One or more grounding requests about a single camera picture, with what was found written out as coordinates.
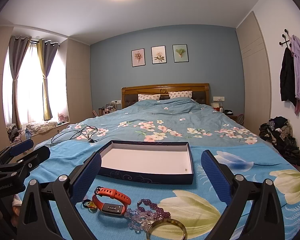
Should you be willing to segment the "amber tortoise bangle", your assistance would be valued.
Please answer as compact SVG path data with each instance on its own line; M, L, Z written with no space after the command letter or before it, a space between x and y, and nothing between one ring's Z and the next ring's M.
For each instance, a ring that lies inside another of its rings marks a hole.
M164 218L153 222L146 230L146 239L157 236L165 239L187 239L185 225L176 219Z

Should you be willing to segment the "green leaf framed picture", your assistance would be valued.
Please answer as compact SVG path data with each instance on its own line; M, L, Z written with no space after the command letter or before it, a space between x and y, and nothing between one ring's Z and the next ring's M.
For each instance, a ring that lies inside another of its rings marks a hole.
M175 63L189 62L187 44L174 44L172 48Z

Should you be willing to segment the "black wall coat hook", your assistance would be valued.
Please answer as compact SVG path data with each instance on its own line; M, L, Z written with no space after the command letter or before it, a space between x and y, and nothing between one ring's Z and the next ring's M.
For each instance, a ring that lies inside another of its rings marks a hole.
M290 41L290 36L289 36L289 32L287 29L284 29L284 33L281 35L281 37L284 39L284 41L280 41L279 45L280 46L286 46L287 48L291 48L291 41Z

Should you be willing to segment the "right patterned pillow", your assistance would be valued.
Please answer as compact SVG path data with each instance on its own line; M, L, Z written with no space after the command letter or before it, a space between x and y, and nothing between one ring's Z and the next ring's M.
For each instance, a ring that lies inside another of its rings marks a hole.
M175 98L192 98L192 91L168 92L170 99Z

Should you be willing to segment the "orange smart watch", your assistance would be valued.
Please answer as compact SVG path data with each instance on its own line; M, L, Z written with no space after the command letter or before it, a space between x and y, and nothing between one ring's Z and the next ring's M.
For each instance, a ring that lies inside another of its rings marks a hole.
M105 215L124 216L131 199L115 189L98 186L92 197L93 204Z

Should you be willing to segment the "left patterned pillow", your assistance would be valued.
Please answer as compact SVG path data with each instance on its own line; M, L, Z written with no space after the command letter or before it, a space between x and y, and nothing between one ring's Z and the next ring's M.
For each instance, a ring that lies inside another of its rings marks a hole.
M138 94L138 101L159 100L161 94Z

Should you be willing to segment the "patterned pillow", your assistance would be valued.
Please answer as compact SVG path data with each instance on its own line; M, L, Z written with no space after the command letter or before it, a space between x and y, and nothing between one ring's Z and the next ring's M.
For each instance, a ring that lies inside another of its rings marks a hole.
M138 94L138 101L159 100L161 94Z
M192 98L192 91L168 92L170 99L175 98Z

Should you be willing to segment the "pile of dark clothes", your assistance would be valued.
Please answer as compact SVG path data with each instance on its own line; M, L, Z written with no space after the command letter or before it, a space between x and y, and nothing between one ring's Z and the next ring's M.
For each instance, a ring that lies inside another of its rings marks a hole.
M300 149L289 121L276 116L259 127L259 137L272 146L291 165L300 168Z

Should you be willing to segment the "beige wardrobe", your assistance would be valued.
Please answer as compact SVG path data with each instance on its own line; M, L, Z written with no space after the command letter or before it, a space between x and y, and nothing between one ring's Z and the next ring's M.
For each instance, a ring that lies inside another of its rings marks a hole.
M255 134L271 113L271 76L264 38L253 12L236 29L244 74L244 127Z

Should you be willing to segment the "white flower framed picture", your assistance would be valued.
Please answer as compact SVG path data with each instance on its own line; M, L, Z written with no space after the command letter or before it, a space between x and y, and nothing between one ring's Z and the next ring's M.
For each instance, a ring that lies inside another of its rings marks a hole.
M166 47L156 46L151 48L152 52L152 64L166 63Z

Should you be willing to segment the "navy box lid tray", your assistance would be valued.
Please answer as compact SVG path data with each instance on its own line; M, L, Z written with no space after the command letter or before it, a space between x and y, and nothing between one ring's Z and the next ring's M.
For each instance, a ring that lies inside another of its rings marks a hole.
M194 169L188 142L111 140L97 153L99 175L148 184L191 185Z

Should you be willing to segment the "wall power socket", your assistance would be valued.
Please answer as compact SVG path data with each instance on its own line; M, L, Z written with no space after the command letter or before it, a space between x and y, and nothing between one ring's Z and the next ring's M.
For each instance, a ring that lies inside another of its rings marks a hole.
M214 96L213 101L225 101L225 97L224 96Z

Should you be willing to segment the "black hanging jacket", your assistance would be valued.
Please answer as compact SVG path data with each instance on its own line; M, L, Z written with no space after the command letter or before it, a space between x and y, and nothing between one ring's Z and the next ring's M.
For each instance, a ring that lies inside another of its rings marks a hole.
M285 48L281 64L280 96L281 101L289 101L296 106L294 59L289 48Z

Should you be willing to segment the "blue floral towel blanket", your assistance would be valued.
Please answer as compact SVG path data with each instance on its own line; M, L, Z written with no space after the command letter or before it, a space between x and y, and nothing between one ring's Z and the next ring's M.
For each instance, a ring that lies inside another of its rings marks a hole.
M30 179L40 183L54 181L62 174L69 174L83 163L98 145L85 142L66 141L51 148L51 156L30 174ZM204 239L226 205L221 202L208 180L202 165L203 146L192 146L194 180L190 185L160 185L121 180L119 176L97 176L87 198L98 186L116 189L131 198L135 209L139 200L149 199L171 214L173 219L183 223L189 239ZM285 225L285 238L292 239L300 229L300 172L284 158L265 144L246 146L211 147L216 159L227 165L234 174L241 174L247 180L263 182L269 178L276 187ZM128 219L92 213L77 208L98 239L144 239L145 233L135 233Z

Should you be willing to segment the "grey yellow curtain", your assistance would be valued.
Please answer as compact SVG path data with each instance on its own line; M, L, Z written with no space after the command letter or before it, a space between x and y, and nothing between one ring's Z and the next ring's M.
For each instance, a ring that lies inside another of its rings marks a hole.
M21 129L22 125L19 119L17 104L17 81L22 62L24 60L27 49L30 45L31 37L15 37L11 36L9 40L9 63L12 77L12 122Z
M48 96L48 76L54 61L54 57L58 51L58 42L46 41L40 39L37 43L37 54L42 72L42 100L43 100L43 120L48 121L52 116L52 111Z

